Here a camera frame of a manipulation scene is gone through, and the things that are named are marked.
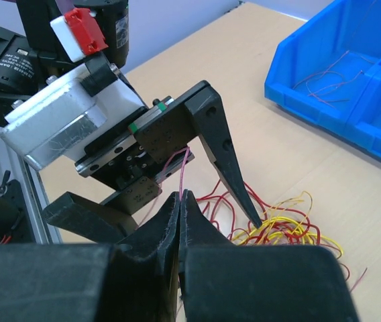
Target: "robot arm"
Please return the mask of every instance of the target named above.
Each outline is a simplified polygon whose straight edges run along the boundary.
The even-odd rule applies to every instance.
[[[167,160],[198,136],[229,192],[260,226],[220,95],[202,81],[175,100],[154,100],[149,108],[119,69],[128,49],[127,1],[79,1],[76,7],[86,7],[17,0],[27,38],[10,38],[28,45],[0,52],[1,67],[32,84],[18,93],[26,96],[5,116],[4,141],[36,170],[65,155],[81,176],[115,190],[100,205],[66,193],[45,209],[48,223],[96,242],[117,242],[135,229],[130,216],[159,195],[160,183],[180,169],[184,153]],[[105,240],[103,232],[112,227],[115,237]]]

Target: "red wire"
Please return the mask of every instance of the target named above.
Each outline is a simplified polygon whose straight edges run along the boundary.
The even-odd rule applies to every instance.
[[[364,272],[362,275],[358,278],[358,280],[354,283],[354,285],[351,287],[350,292],[353,292],[353,290],[356,288],[356,286],[360,283],[360,281],[364,278],[366,271],[368,270],[368,267],[365,268]]]
[[[228,239],[232,238],[233,237],[233,234],[236,232],[236,231],[242,231],[244,233],[247,234],[248,237],[250,237],[250,234],[247,230],[243,229],[243,228],[235,228],[229,235],[228,235]]]
[[[213,190],[213,192],[207,196],[204,196],[202,198],[198,198],[197,201],[207,201],[207,200],[211,200],[211,199],[217,199],[216,203],[215,203],[215,206],[213,208],[213,211],[211,212],[211,216],[210,216],[210,222],[214,222],[215,219],[215,212],[216,212],[216,208],[219,206],[219,203],[221,201],[224,201],[226,204],[228,204],[230,207],[231,207],[231,210],[232,210],[232,224],[231,224],[231,231],[234,230],[234,227],[235,227],[235,219],[236,219],[236,214],[235,214],[235,208],[234,206],[232,205],[232,203],[229,202],[228,199],[225,198],[225,195],[227,193],[224,193],[223,195],[221,196],[212,196],[212,194],[214,193],[215,190]]]
[[[258,238],[259,238],[259,236],[251,237],[251,238],[249,238],[249,239],[246,240],[246,243],[245,243],[244,245],[247,245],[251,240],[253,240],[253,239],[258,239]]]
[[[3,244],[8,244],[11,241],[11,236],[7,237]]]
[[[339,263],[341,266],[343,266],[345,268],[345,270],[347,271],[347,277],[345,278],[345,280],[347,281],[349,278],[350,278],[350,269],[344,265],[343,263]]]
[[[216,185],[215,185],[215,187],[213,188],[213,190],[208,195],[205,195],[204,197],[198,198],[197,201],[201,202],[201,201],[208,201],[208,200],[212,200],[212,199],[217,199],[217,201],[215,203],[215,206],[214,206],[214,208],[213,208],[213,210],[211,212],[210,222],[211,223],[215,222],[217,224],[218,229],[219,229],[219,223],[216,222],[214,220],[214,218],[215,218],[216,210],[217,210],[218,206],[220,205],[220,202],[224,201],[225,203],[227,203],[231,207],[231,210],[232,210],[232,224],[231,224],[231,233],[228,235],[228,238],[231,239],[232,236],[233,236],[233,233],[236,231],[236,229],[234,229],[234,227],[235,227],[235,221],[236,221],[236,214],[235,214],[235,209],[234,209],[233,205],[225,198],[229,194],[229,192],[223,193],[222,195],[213,196],[215,191],[219,187],[220,183],[221,183],[221,181],[218,180]],[[261,207],[262,211],[264,212],[265,220],[267,220],[268,216],[267,216],[266,208],[265,207],[268,207],[268,208],[271,208],[271,209],[273,209],[274,207],[269,205],[269,204],[267,204],[267,203],[265,203],[256,194],[256,192],[251,188],[251,186],[249,186],[246,182],[244,184],[245,184],[245,186],[246,186],[246,188],[248,190],[249,196],[251,198],[253,198],[253,200],[255,200],[255,202],[257,202],[257,204],[259,204],[259,206]],[[203,213],[205,213],[208,209],[209,209],[209,203],[207,203],[207,205],[203,209]],[[275,209],[279,210],[279,211],[289,211],[289,212],[292,212],[292,213],[298,213],[299,215],[302,215],[304,217],[305,221],[302,222],[301,225],[305,226],[305,230],[302,233],[300,233],[300,234],[296,234],[295,232],[291,233],[291,231],[293,229],[290,226],[288,226],[288,224],[290,224],[290,223],[282,222],[282,221],[275,222],[274,225],[272,226],[272,229],[283,232],[284,235],[288,238],[288,240],[289,240],[289,242],[291,244],[298,244],[299,243],[299,239],[304,237],[309,232],[309,230],[311,228],[313,228],[316,231],[316,244],[320,245],[320,243],[321,243],[320,229],[316,225],[311,223],[311,221],[310,221],[310,219],[309,219],[309,217],[307,216],[306,213],[304,213],[302,211],[299,211],[299,210],[296,210],[296,209],[292,209],[292,208],[276,207]],[[259,236],[256,236],[255,238],[251,237],[248,241],[253,240],[253,239],[258,239],[257,242],[259,242],[262,239],[263,234],[264,234],[266,228],[261,231]],[[252,223],[250,221],[248,222],[248,229],[249,229],[249,231],[252,230]],[[262,243],[264,244],[266,242],[269,242],[269,239],[267,237],[264,238]]]
[[[217,188],[219,187],[219,185],[220,185],[220,179],[217,181],[213,191],[211,191],[208,195],[206,195],[204,197],[198,198],[197,201],[202,201],[203,199],[212,196],[215,193],[215,191],[217,190]]]
[[[203,215],[205,214],[205,211],[207,211],[209,209],[210,209],[210,202],[208,202],[207,205],[205,206],[205,208],[203,210]]]
[[[246,188],[248,190],[250,190],[250,192],[255,196],[255,198],[257,198],[261,202],[261,204],[263,204],[267,208],[273,208],[273,206],[265,203],[261,198],[259,198],[259,196],[251,188],[251,186],[249,186],[246,182],[244,184],[245,184]],[[282,208],[282,207],[275,207],[275,208],[276,208],[276,210],[289,211],[291,213],[298,213],[299,215],[302,215],[305,218],[305,220],[307,221],[307,223],[302,223],[302,225],[306,225],[307,228],[304,230],[304,232],[302,234],[299,235],[299,237],[300,238],[304,237],[309,232],[310,228],[314,228],[316,230],[316,232],[317,232],[317,245],[320,244],[320,240],[321,240],[321,238],[320,238],[320,229],[316,225],[311,224],[310,219],[308,218],[306,213],[303,213],[300,210],[291,209],[291,208]]]
[[[219,224],[219,222],[218,221],[216,221],[216,220],[212,220],[212,221],[210,221],[211,223],[215,223],[216,224],[216,226],[217,226],[217,230],[219,230],[220,231],[220,224]]]

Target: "wooden table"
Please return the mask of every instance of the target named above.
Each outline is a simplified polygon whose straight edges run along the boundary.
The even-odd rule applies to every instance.
[[[362,321],[381,321],[381,164],[264,98],[264,81],[278,43],[302,23],[248,3],[133,70],[128,78],[146,101],[177,97],[208,80],[223,97],[245,180],[271,203],[302,190],[312,193],[311,218],[324,235],[343,246],[350,283],[368,267],[353,291]],[[217,176],[199,141],[190,146],[196,159],[186,167],[184,184],[202,196]],[[66,158],[41,176],[51,201],[65,191],[97,202],[112,193],[91,178],[81,178]],[[178,175],[163,189],[157,207],[178,189]],[[135,218],[141,219],[147,209]],[[227,231],[231,215],[221,215]],[[245,222],[240,214],[239,224]],[[84,240],[66,232],[62,236],[65,242]]]

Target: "cable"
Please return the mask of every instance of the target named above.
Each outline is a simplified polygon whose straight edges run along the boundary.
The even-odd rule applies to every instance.
[[[251,188],[250,185],[244,183],[249,196],[261,207],[263,219],[262,226],[258,229],[253,227],[249,221],[247,229],[231,227],[231,232],[227,238],[239,246],[245,245],[316,245],[331,250],[337,260],[344,255],[343,248],[334,239],[321,234],[319,227],[311,223],[309,215],[313,208],[313,197],[307,191],[303,191],[299,196],[281,201],[274,206],[263,201]],[[203,213],[209,210],[210,202],[215,201],[215,206],[211,212],[210,221],[219,229],[219,223],[215,220],[216,210],[221,203],[228,205],[233,209],[233,205],[227,200],[228,192],[215,195],[219,188],[220,180],[217,181],[214,189],[208,195],[198,198],[199,203],[207,202],[203,209]],[[310,205],[307,212],[295,209],[294,206],[303,203],[303,196],[308,196]],[[235,210],[233,212],[233,222],[235,222]],[[294,219],[286,214],[300,215],[301,219]],[[345,268],[345,279],[350,278],[350,269],[343,263],[339,263]],[[363,276],[358,279],[357,283],[362,280]]]
[[[7,237],[2,243],[0,244],[8,244],[9,242],[11,241],[11,235],[9,237]]]
[[[353,284],[353,286],[350,288],[350,292],[353,292],[353,290],[356,288],[356,286],[360,283],[360,281],[364,278],[365,274],[366,274],[366,271],[368,270],[368,267],[365,268],[364,272],[362,273],[362,275],[355,281],[355,283]]]
[[[180,200],[182,200],[182,196],[183,196],[183,177],[184,177],[184,166],[186,166],[186,162],[188,160],[188,157],[189,157],[189,147],[186,148],[186,153],[184,154],[184,158],[183,158],[183,163],[182,163],[182,168],[180,170],[180,182],[179,182],[179,188],[178,188],[178,196],[180,198]]]
[[[184,165],[186,164],[186,160],[187,160],[187,157],[188,157],[188,155],[189,155],[189,152],[188,152],[188,151],[189,151],[189,148],[188,148],[188,147],[183,148],[183,149],[181,149],[180,151],[177,151],[177,152],[175,152],[175,153],[173,153],[173,154],[171,155],[171,157],[167,160],[167,162],[165,163],[165,165],[164,165],[164,167],[163,167],[163,169],[162,169],[162,171],[161,171],[161,173],[160,173],[160,178],[161,178],[161,179],[165,177],[166,169],[168,168],[168,166],[169,166],[170,163],[172,162],[172,159],[174,159],[174,157],[177,156],[178,154],[183,153],[183,152],[185,152],[185,151],[187,152],[187,156],[185,155],[183,164],[184,164]],[[143,223],[144,223],[144,222],[146,221],[146,219],[149,217],[150,213],[153,211],[153,209],[154,209],[156,203],[158,202],[160,193],[161,193],[161,191],[162,191],[161,188],[162,188],[162,183],[159,184],[159,193],[158,193],[158,195],[156,196],[154,202],[152,203],[152,206],[150,206],[148,213],[146,213],[146,215],[145,215],[145,216],[143,217],[143,219],[140,221],[140,223],[138,224],[137,228],[140,227],[141,225],[143,225]]]

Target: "tangled wires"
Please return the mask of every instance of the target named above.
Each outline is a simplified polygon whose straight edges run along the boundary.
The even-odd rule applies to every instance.
[[[255,228],[249,221],[246,228],[236,228],[236,212],[233,204],[227,199],[229,192],[215,195],[219,188],[220,180],[217,181],[214,189],[208,195],[198,198],[199,203],[206,203],[203,208],[204,214],[209,214],[210,222],[220,230],[220,224],[215,220],[219,205],[226,204],[232,212],[231,231],[227,238],[239,246],[244,245],[317,245],[330,249],[339,260],[343,254],[343,248],[334,240],[321,234],[321,230],[311,223],[309,215],[313,208],[313,198],[310,193],[303,191],[299,196],[289,198],[276,205],[269,205],[264,202],[255,191],[247,184],[246,188],[249,196],[259,206],[263,219],[260,228]],[[309,200],[309,209],[306,213],[294,207]],[[210,213],[211,203],[214,207]],[[350,269],[343,263],[339,263],[345,270],[345,279],[350,278]],[[352,286],[353,290],[357,283],[363,278],[366,270]]]

